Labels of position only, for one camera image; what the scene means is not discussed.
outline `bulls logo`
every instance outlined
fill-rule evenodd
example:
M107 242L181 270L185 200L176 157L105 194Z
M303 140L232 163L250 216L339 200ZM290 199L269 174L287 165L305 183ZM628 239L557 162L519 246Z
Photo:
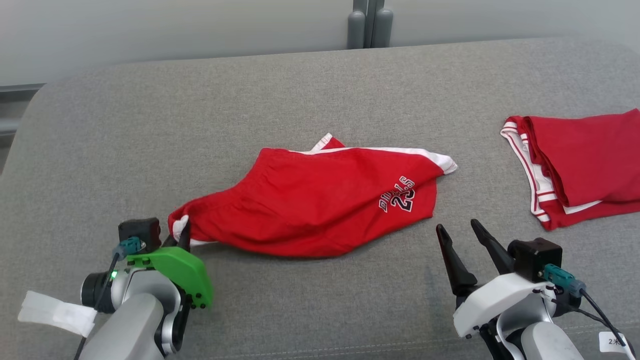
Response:
M413 189L415 183L405 176L401 176L399 182L400 184L394 184L394 187L397 189L396 191L386 192L380 195L378 207L384 212L388 212L389 205L411 212L413 208L413 198L415 197L415 190Z

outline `gray couch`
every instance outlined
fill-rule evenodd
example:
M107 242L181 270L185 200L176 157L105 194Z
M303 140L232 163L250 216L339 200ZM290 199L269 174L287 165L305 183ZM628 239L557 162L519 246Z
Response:
M2 357L72 358L79 336L18 323L20 303L27 290L78 302L86 275L108 267L118 223L155 216L166 234L169 212L238 182L262 147L308 150L328 131L351 146L448 154L460 167L438 180L432 219L341 258L197 248L214 306L192 313L174 358L487 359L478 336L459 339L452 326L435 236L443 223L467 267L489 281L497 272L474 217L504 245L560 244L564 267L640 345L640 214L545 232L499 135L508 115L639 104L640 56L581 38L135 63L48 84L0 177ZM585 358L603 358L601 325L575 314L557 322Z

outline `white wall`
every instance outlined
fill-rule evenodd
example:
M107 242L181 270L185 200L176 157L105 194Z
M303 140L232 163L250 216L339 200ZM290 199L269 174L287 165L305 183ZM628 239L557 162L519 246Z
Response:
M344 49L353 0L0 0L0 86L114 63ZM580 33L640 52L640 0L386 0L391 45Z
M0 0L0 86L142 60L345 49L352 0Z
M386 0L391 46L580 34L640 53L640 0Z

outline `green 3d-printed part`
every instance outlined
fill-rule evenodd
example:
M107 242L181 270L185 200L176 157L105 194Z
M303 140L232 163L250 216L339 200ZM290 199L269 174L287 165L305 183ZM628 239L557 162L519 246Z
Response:
M195 306L211 306L213 286L202 260L179 247L161 247L149 254L127 256L133 267L155 268L191 295Z

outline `white trim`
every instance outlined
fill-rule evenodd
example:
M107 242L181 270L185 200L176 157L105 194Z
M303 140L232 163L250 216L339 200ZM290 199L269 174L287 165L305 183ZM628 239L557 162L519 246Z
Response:
M189 243L192 247L194 247L194 246L202 246L202 245L217 243L217 241L200 241L196 239L191 239Z
M187 221L189 221L189 215L183 215L180 220L173 222L171 233L173 234L175 241L180 240L180 235L182 234L182 230L184 230L184 226L187 224Z
M327 149L327 150L314 150L314 151L293 151L298 152L304 155L319 155L319 154L328 154L330 152L338 152L338 151L346 151L350 149L367 149L367 150L377 150L377 151L389 151L389 152L400 152L402 154L411 154L411 155L420 155L425 158L431 160L434 164L438 165L445 175L451 174L456 171L458 165L453 161L450 156L437 154L435 152L430 152L425 149L409 149L404 147L341 147L338 149Z
M331 139L333 138L333 135L331 135L331 133L327 133L326 135L324 135L322 137L322 139L320 139L320 141L318 141L312 148L311 151L318 151L318 150L322 150L326 144L329 143L329 141L331 141Z
M557 198L558 198L558 196L556 196L554 193L548 193L548 194L545 194L545 195L538 195L538 201L540 201L540 202L556 200Z
M547 214L542 214L542 215L538 215L537 216L538 220L540 220L541 222L548 222L551 221L551 218L549 217L549 215Z
M596 200L596 201L589 202L589 203L583 204L583 205L570 206L569 208L567 208L566 206L563 205L563 209L564 209L564 213L568 215L568 214L577 213L578 211L582 211L584 209L588 209L591 206L597 205L597 204L599 204L601 202L602 202L602 200Z
M504 127L507 127L508 124L508 127L516 127L514 122L507 122L504 124ZM536 196L537 184L534 184L535 179L532 176L533 170L531 169L531 161L526 156L520 155L521 152L526 152L524 150L524 146L522 146L522 139L520 139L519 136L514 136L518 134L518 131L514 129L506 129L504 127L500 130L500 135L509 140L509 145L516 156L518 156L518 159L525 170L525 174L527 175L527 179L529 180L529 187L531 188L531 213L536 216L537 214L544 214L545 212L538 206L538 198Z

